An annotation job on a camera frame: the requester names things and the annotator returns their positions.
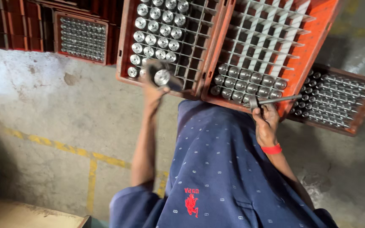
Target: metal cylinder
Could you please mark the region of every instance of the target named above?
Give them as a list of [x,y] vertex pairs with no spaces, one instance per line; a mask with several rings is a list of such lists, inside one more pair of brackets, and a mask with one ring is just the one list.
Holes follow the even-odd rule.
[[165,51],[163,49],[156,50],[156,58],[158,59],[165,59]]
[[146,55],[147,57],[152,57],[154,54],[155,54],[155,51],[153,50],[153,48],[152,47],[145,47],[144,49],[143,49],[143,53],[144,53],[144,55]]
[[177,55],[174,52],[169,52],[165,55],[165,59],[169,62],[175,62],[177,60]]
[[183,27],[185,25],[185,16],[182,15],[181,13],[176,14],[176,16],[174,17],[174,23],[178,26],[178,27]]
[[251,71],[250,70],[240,70],[240,74],[239,74],[239,78],[242,79],[242,80],[249,80],[250,79],[250,76],[251,76]]
[[150,46],[154,46],[157,41],[156,37],[152,34],[148,34],[144,40],[146,41],[146,44]]
[[270,88],[260,86],[259,90],[257,91],[257,95],[267,98],[270,95]]
[[277,80],[274,82],[274,88],[283,90],[287,87],[287,81],[284,79],[277,78]]
[[272,90],[271,93],[270,93],[269,98],[275,99],[275,98],[280,98],[282,96],[283,96],[283,94],[280,91]]
[[216,75],[216,77],[214,78],[213,81],[215,82],[216,85],[222,85],[224,79],[225,79],[225,77],[219,74],[219,75]]
[[159,37],[159,40],[157,41],[157,45],[161,48],[167,48],[168,39],[165,37]]
[[230,67],[227,74],[231,77],[238,77],[239,76],[240,69],[237,67]]
[[149,21],[149,24],[147,25],[147,29],[149,29],[152,33],[158,33],[159,32],[159,23],[156,21]]
[[150,14],[150,18],[153,20],[156,20],[156,21],[159,20],[161,17],[161,11],[157,7],[151,8],[149,14]]
[[164,11],[163,12],[163,22],[166,23],[166,24],[172,24],[173,23],[173,18],[174,18],[174,15],[171,11]]
[[170,35],[170,33],[171,33],[171,27],[169,25],[166,25],[166,24],[161,25],[160,34],[167,37]]
[[235,89],[237,89],[239,91],[244,91],[246,89],[246,85],[247,85],[247,83],[245,81],[237,80]]
[[227,65],[226,64],[219,65],[218,71],[219,71],[220,74],[226,75],[226,73],[227,73]]
[[256,83],[256,84],[260,84],[261,80],[262,80],[262,75],[259,73],[253,73],[250,77],[250,82]]
[[225,80],[225,86],[226,87],[233,88],[234,84],[235,84],[235,79],[234,78],[231,78],[231,77],[226,78],[226,80]]
[[213,86],[211,89],[210,89],[210,93],[214,96],[217,96],[219,95],[221,92],[221,88],[219,86]]
[[248,84],[247,87],[246,87],[246,92],[251,94],[251,95],[255,95],[258,91],[258,85],[256,84]]
[[229,99],[231,95],[232,95],[232,90],[226,89],[226,88],[222,89],[222,97],[223,98]]
[[132,44],[132,50],[136,54],[140,54],[143,51],[142,45],[139,43]]
[[135,67],[129,67],[128,68],[128,75],[130,77],[136,77],[138,75],[138,70]]
[[274,78],[269,75],[264,75],[263,80],[261,81],[261,85],[270,87],[273,84],[274,84]]
[[243,99],[243,93],[239,91],[234,91],[232,94],[232,100],[236,102],[241,102]]
[[135,26],[138,29],[144,29],[146,27],[146,20],[144,18],[142,18],[142,17],[136,18],[136,20],[135,20]]
[[186,14],[189,9],[189,3],[186,0],[181,0],[178,2],[178,11],[182,14]]
[[131,55],[130,60],[133,65],[140,64],[140,57],[138,55]]

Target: person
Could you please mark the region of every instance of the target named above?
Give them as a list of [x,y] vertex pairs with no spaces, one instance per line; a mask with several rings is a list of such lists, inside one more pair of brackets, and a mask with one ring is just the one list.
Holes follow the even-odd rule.
[[178,106],[178,132],[165,197],[153,193],[156,116],[166,93],[144,84],[144,112],[131,186],[109,204],[111,228],[337,227],[315,210],[276,137],[272,104],[251,117],[202,101]]

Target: red thread bracelet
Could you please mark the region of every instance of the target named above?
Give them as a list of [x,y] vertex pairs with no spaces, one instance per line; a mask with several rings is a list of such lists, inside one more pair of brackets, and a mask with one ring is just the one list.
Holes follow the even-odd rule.
[[263,150],[264,153],[270,154],[270,155],[279,154],[279,153],[281,153],[281,151],[283,151],[283,149],[280,146],[280,143],[278,143],[277,145],[275,145],[273,147],[262,147],[261,149]]

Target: hand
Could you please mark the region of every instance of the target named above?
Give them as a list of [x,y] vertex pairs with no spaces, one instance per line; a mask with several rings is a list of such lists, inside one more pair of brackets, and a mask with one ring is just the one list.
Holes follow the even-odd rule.
[[273,147],[278,144],[275,135],[280,116],[273,104],[265,104],[252,111],[253,119],[256,121],[256,139],[260,147]]

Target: yellow line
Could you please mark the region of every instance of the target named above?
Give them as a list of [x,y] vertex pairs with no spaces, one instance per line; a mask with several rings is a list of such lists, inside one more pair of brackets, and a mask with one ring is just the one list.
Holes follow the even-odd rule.
[[95,179],[97,171],[97,160],[90,159],[90,172],[88,175],[87,210],[92,215],[94,210]]

